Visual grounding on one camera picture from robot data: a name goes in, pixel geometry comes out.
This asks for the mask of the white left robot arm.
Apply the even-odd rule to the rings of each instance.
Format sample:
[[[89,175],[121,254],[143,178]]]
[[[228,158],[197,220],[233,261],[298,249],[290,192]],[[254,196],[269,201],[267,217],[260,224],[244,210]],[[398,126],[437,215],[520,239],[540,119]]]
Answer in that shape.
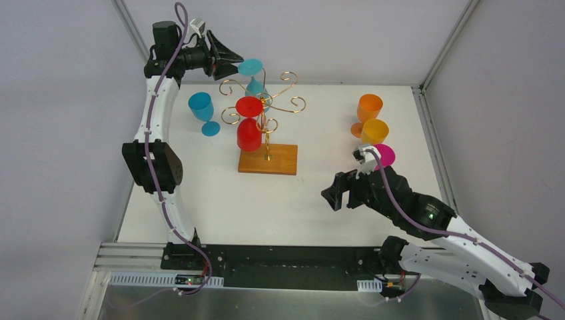
[[[186,27],[172,21],[154,23],[153,37],[144,67],[147,95],[141,124],[121,152],[135,184],[151,196],[163,216],[168,238],[164,256],[192,270],[202,264],[203,252],[181,197],[183,164],[169,145],[173,105],[186,71],[202,69],[217,81],[236,74],[243,58],[206,30],[200,18]]]

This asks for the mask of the teal wine glass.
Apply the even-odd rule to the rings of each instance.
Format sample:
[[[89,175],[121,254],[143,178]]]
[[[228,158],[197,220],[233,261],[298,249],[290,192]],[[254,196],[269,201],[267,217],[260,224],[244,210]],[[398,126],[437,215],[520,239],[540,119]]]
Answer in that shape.
[[[239,74],[250,78],[249,84],[245,87],[246,96],[265,99],[269,96],[265,84],[255,78],[261,71],[263,71],[263,63],[257,58],[245,59],[239,64]]]

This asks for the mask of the blue wine glass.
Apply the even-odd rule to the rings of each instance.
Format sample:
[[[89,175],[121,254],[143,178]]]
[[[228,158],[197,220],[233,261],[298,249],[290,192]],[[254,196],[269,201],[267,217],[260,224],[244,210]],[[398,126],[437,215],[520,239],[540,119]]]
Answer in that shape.
[[[198,92],[190,96],[188,106],[196,119],[203,122],[201,133],[207,137],[217,135],[220,125],[213,121],[214,106],[211,96],[205,92]]]

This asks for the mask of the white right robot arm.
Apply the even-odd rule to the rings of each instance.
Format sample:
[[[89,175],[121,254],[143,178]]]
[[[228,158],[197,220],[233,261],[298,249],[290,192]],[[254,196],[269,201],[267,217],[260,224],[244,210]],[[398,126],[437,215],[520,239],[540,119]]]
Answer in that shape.
[[[365,206],[392,221],[408,235],[451,252],[452,258],[427,255],[400,237],[389,236],[378,253],[379,267],[428,275],[474,295],[488,310],[505,319],[539,317],[543,297],[537,293],[548,280],[543,263],[527,263],[503,252],[475,232],[441,200],[414,192],[392,167],[362,173],[337,173],[321,192],[330,207],[342,207],[348,192],[349,209]]]

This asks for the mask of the yellow wine glass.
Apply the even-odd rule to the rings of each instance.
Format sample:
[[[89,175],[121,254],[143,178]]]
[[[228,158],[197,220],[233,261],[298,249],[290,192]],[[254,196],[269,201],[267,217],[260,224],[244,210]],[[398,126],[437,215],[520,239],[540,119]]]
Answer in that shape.
[[[362,126],[360,140],[371,145],[384,143],[390,133],[389,126],[380,119],[369,119]]]

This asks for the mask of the magenta wine glass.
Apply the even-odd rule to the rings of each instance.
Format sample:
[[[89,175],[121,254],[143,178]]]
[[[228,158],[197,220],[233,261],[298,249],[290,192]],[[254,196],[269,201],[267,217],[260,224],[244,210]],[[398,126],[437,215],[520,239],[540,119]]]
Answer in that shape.
[[[389,167],[395,162],[396,153],[394,152],[392,147],[384,143],[376,144],[374,145],[374,147],[379,152],[380,160],[384,167]]]

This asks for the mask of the orange wine glass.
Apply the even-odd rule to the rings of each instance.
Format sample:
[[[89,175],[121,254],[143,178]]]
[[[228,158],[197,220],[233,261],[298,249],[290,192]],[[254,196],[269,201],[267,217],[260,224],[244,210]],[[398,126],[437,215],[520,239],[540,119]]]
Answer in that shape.
[[[376,119],[383,105],[383,100],[378,95],[368,93],[361,96],[356,109],[358,122],[351,126],[351,134],[360,138],[365,122],[369,119]]]

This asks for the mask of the red wine glass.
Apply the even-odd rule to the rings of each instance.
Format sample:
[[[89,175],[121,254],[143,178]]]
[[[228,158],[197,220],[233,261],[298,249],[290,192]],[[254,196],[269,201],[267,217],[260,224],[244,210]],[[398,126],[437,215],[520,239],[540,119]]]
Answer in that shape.
[[[242,151],[257,150],[262,143],[262,133],[257,129],[257,117],[263,111],[263,104],[256,97],[242,97],[236,103],[236,111],[243,117],[237,128],[237,145]]]

